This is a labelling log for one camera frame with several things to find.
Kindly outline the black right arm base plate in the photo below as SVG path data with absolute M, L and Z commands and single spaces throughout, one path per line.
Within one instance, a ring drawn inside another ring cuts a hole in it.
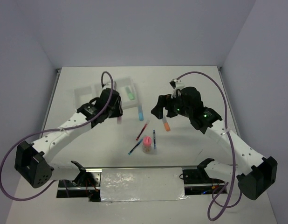
M 219 179 L 210 178 L 204 170 L 200 169 L 183 169 L 180 176 L 184 180 L 184 184 L 223 184 Z

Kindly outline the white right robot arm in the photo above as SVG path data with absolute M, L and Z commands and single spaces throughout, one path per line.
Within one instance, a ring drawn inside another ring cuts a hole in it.
M 203 105 L 196 88 L 176 88 L 173 94 L 160 95 L 151 113 L 157 119 L 162 119 L 163 110 L 167 110 L 168 118 L 177 115 L 188 118 L 196 130 L 216 141 L 226 151 L 235 152 L 239 168 L 236 175 L 238 187 L 247 198 L 256 200 L 275 183 L 277 161 L 256 152 L 237 134 L 228 130 L 222 117 L 214 109 Z

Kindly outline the pink highlighter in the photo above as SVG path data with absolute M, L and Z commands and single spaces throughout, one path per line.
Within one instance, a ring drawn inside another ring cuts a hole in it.
M 117 124 L 121 124 L 122 123 L 122 117 L 117 117 Z

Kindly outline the green highlighter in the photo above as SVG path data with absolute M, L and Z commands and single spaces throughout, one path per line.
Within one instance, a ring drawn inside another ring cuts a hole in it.
M 126 90 L 126 93 L 127 93 L 129 100 L 134 100 L 135 98 L 134 98 L 134 95 L 133 95 L 132 91 L 130 90 L 130 88 L 128 86 L 126 86 L 125 90 Z

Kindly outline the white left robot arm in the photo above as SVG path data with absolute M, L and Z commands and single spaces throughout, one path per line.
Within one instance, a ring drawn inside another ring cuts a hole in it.
M 120 93 L 105 88 L 99 97 L 80 106 L 56 132 L 50 131 L 32 143 L 22 141 L 17 146 L 14 167 L 33 188 L 39 188 L 52 178 L 55 168 L 49 163 L 63 148 L 106 119 L 122 115 Z

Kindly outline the orange highlighter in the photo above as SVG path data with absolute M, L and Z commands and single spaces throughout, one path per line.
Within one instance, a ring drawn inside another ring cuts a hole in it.
M 170 126 L 169 126 L 169 124 L 168 124 L 168 122 L 167 122 L 166 116 L 164 116 L 164 117 L 162 118 L 162 122 L 163 122 L 163 124 L 164 124 L 165 130 L 166 130 L 167 132 L 169 132 L 171 129 L 170 129 Z

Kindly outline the blue highlighter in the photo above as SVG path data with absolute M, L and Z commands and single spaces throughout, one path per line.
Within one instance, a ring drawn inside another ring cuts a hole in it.
M 138 105 L 137 109 L 138 109 L 138 118 L 140 121 L 143 121 L 144 115 L 143 115 L 142 105 Z

